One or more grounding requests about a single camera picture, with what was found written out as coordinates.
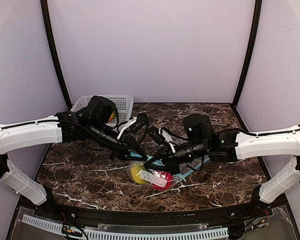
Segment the red toy apple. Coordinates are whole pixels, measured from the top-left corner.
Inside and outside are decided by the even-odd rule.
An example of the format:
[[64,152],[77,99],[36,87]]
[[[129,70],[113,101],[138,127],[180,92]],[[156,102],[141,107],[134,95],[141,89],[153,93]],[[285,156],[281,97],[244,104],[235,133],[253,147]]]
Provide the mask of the red toy apple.
[[174,177],[169,172],[155,171],[154,175],[157,177],[157,179],[151,185],[155,190],[168,190],[174,182]]

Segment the black frame post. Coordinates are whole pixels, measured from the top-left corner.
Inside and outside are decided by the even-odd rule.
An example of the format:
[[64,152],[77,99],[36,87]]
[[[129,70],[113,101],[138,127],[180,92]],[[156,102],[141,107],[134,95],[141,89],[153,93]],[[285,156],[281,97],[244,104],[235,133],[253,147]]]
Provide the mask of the black frame post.
[[49,3],[48,0],[40,0],[43,24],[44,24],[45,34],[46,34],[55,74],[57,77],[58,85],[61,90],[65,105],[66,105],[67,109],[69,110],[72,107],[72,101],[70,98],[70,94],[68,92],[68,88],[66,85],[66,81],[65,81],[65,78],[63,75],[63,71],[61,68],[61,64],[60,64],[60,60],[59,60],[59,56],[58,56],[58,52],[57,52],[57,47],[56,47],[56,43],[55,43],[48,3]]
[[242,69],[241,73],[239,76],[237,88],[234,94],[234,98],[232,101],[232,107],[236,109],[238,107],[244,85],[246,82],[246,78],[248,75],[254,47],[255,47],[255,42],[257,38],[257,33],[258,33],[258,27],[259,27],[259,22],[260,22],[260,16],[261,16],[261,10],[262,10],[262,0],[255,0],[254,1],[254,9],[253,9],[253,16],[252,16],[252,22],[251,22],[251,27],[250,27],[250,33],[249,33],[249,39],[247,43],[247,48],[246,48],[246,53],[244,57],[244,61],[242,64]]

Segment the black front frame rail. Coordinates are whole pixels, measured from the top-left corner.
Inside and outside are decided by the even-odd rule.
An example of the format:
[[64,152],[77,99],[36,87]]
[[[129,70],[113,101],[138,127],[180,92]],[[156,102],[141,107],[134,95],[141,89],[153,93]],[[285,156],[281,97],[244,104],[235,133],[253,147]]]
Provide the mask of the black front frame rail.
[[73,207],[63,204],[31,207],[40,215],[65,220],[68,223],[85,226],[98,224],[137,225],[137,226],[168,226],[208,223],[214,225],[240,225],[246,220],[265,217],[266,213],[260,207],[249,203],[193,211],[177,212],[124,212],[96,210],[90,208]]

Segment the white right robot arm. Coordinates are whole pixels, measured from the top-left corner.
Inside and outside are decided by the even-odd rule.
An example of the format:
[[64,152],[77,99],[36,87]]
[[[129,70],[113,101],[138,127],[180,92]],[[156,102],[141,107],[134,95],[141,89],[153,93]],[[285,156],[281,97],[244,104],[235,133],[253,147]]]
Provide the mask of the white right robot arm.
[[253,202],[271,204],[279,195],[300,182],[300,123],[268,132],[248,132],[231,128],[216,133],[210,118],[191,114],[182,121],[188,141],[178,146],[165,146],[145,162],[147,169],[156,169],[154,162],[162,161],[161,171],[180,173],[180,165],[208,156],[217,163],[232,163],[254,157],[289,155],[288,164],[273,178],[253,191]]

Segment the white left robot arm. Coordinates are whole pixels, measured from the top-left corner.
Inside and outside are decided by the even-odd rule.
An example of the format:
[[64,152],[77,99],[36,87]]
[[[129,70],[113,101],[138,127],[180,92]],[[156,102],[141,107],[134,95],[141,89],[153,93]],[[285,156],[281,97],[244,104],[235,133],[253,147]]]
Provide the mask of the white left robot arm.
[[75,111],[0,124],[0,182],[36,206],[51,204],[54,201],[51,191],[22,172],[12,162],[9,153],[50,144],[92,140],[111,150],[113,158],[130,160],[130,151],[135,150],[142,160],[146,160],[147,155],[140,146],[143,140],[129,135],[129,132],[135,133],[142,128],[149,128],[145,113],[120,122],[116,104],[97,95]]

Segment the white perforated plastic basket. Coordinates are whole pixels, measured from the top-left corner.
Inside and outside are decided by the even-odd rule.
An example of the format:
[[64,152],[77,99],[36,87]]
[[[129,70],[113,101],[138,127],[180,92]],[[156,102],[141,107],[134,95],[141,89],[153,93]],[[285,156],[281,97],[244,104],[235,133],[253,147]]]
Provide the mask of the white perforated plastic basket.
[[[90,102],[91,98],[94,95],[84,95],[79,97],[76,102],[73,104],[70,111],[77,112],[80,109],[86,107]],[[132,115],[133,105],[134,105],[134,97],[131,95],[100,95],[101,97],[107,98],[113,103],[115,103],[118,115],[119,115],[119,123],[128,121]]]

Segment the clear zip bag blue zipper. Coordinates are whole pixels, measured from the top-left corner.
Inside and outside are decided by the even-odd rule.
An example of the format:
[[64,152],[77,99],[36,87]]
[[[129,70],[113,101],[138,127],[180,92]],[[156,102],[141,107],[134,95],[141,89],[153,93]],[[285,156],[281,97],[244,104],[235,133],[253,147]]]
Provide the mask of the clear zip bag blue zipper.
[[179,180],[186,182],[187,177],[194,173],[198,173],[203,170],[204,165],[210,161],[208,156],[202,157],[200,159],[195,159],[190,163],[182,163],[180,165],[180,172],[176,175]]

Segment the right black frame post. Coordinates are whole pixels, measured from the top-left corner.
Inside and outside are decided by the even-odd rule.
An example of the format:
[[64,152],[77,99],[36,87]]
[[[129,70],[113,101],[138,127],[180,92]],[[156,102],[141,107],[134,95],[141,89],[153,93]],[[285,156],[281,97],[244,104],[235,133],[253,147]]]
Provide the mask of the right black frame post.
[[258,33],[258,27],[259,27],[259,22],[260,22],[260,16],[261,16],[261,10],[262,10],[262,0],[255,0],[254,1],[254,9],[253,9],[253,16],[252,16],[252,22],[251,22],[251,27],[250,27],[250,33],[249,33],[249,39],[247,43],[247,48],[246,48],[246,53],[244,57],[244,61],[242,64],[242,69],[241,73],[239,76],[237,88],[234,94],[234,98],[232,101],[232,107],[236,109],[238,107],[244,85],[246,82],[246,78],[248,75],[254,47],[255,47],[255,42],[257,38],[257,33]]

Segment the orange green toy mango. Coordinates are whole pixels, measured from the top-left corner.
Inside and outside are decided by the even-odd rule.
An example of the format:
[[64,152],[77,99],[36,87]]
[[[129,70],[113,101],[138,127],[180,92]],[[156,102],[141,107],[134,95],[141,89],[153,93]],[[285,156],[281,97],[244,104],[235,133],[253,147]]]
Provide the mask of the orange green toy mango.
[[116,117],[116,113],[113,111],[108,119],[108,122],[110,123],[115,117]]

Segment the clear zip bag yellow slider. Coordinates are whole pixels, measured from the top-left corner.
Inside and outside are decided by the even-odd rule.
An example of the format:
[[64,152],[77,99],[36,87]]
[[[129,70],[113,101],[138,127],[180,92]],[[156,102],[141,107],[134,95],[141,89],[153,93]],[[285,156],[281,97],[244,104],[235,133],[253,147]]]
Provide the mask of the clear zip bag yellow slider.
[[[134,181],[134,180],[132,179],[130,170],[131,170],[131,166],[132,166],[132,165],[135,165],[135,164],[143,164],[143,165],[144,165],[144,161],[130,161],[130,166],[129,166],[128,169],[126,170],[126,173],[127,173],[127,175],[129,176],[129,178],[130,178],[132,181]],[[153,169],[147,169],[147,168],[145,168],[145,170],[142,171],[140,177],[141,177],[143,180],[147,181],[147,184],[143,184],[143,185],[142,185],[142,184],[139,184],[139,185],[144,186],[144,187],[149,188],[149,189],[154,189],[154,188],[152,187],[152,183],[154,183],[155,180],[157,179],[157,177],[156,177],[155,174],[154,174],[154,172],[156,172],[156,171],[159,171],[159,170],[153,170]],[[175,175],[172,175],[172,176],[173,176],[173,178],[174,178],[174,181],[173,181],[173,184],[171,185],[171,187],[170,187],[169,189],[167,189],[167,190],[156,190],[156,189],[154,189],[154,190],[156,190],[156,191],[168,191],[168,190],[171,190],[177,183],[180,183],[181,181],[183,181],[183,180],[180,180],[180,179],[178,179],[177,177],[175,177]]]

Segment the left black frame post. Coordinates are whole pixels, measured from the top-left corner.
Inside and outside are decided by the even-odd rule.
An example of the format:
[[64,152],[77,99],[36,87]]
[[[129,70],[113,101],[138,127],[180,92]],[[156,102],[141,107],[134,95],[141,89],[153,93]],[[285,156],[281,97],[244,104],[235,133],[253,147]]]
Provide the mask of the left black frame post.
[[65,81],[65,78],[63,75],[63,71],[61,68],[61,64],[60,64],[60,60],[59,60],[59,56],[58,56],[58,52],[57,52],[57,47],[56,47],[56,43],[55,43],[48,3],[49,3],[48,0],[40,0],[43,24],[44,24],[45,34],[46,34],[55,74],[57,77],[58,85],[61,90],[65,105],[66,105],[67,109],[69,110],[72,107],[72,101],[70,98],[70,94],[68,92],[68,88],[66,85],[66,81]]

